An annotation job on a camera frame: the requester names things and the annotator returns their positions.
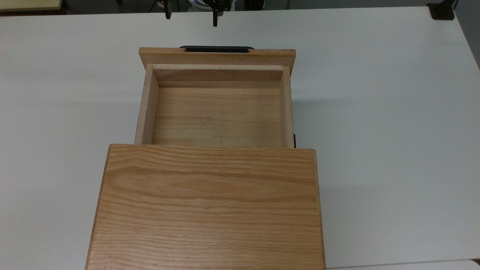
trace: wooden top surface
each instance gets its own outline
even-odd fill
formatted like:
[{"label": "wooden top surface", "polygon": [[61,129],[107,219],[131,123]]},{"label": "wooden top surface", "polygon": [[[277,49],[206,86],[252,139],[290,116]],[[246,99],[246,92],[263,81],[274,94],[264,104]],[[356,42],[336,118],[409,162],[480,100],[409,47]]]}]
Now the wooden top surface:
[{"label": "wooden top surface", "polygon": [[250,49],[248,53],[185,52],[183,48],[140,48],[146,67],[151,64],[286,65],[290,74],[295,62],[294,49]]},{"label": "wooden top surface", "polygon": [[86,269],[322,270],[315,151],[111,145]]}]

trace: white table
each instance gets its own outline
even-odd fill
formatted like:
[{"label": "white table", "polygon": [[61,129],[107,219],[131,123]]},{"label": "white table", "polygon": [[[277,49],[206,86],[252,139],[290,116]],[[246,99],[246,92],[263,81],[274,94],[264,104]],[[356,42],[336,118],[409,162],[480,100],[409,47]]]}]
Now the white table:
[{"label": "white table", "polygon": [[426,7],[0,17],[0,268],[83,269],[107,148],[132,143],[139,47],[297,49],[329,268],[480,258],[480,73]]}]

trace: drawer handle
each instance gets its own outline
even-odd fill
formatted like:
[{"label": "drawer handle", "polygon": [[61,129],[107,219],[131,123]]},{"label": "drawer handle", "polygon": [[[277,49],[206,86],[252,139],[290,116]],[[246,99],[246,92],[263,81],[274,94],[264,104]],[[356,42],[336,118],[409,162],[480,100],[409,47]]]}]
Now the drawer handle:
[{"label": "drawer handle", "polygon": [[182,46],[186,52],[234,52],[248,53],[252,47],[247,46]]}]

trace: wooden drawer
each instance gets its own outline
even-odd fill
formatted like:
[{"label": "wooden drawer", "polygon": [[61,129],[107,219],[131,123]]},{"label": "wooden drawer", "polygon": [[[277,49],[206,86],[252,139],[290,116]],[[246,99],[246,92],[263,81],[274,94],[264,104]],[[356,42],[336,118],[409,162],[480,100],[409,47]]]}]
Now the wooden drawer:
[{"label": "wooden drawer", "polygon": [[87,270],[324,270],[315,151],[111,145]]},{"label": "wooden drawer", "polygon": [[146,73],[136,144],[294,148],[295,50],[139,53]]}]

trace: open drawer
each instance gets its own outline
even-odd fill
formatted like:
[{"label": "open drawer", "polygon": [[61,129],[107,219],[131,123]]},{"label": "open drawer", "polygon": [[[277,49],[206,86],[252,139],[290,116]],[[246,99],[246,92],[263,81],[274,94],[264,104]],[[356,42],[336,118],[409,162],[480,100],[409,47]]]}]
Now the open drawer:
[{"label": "open drawer", "polygon": [[295,50],[140,48],[145,83],[136,144],[294,148]]}]

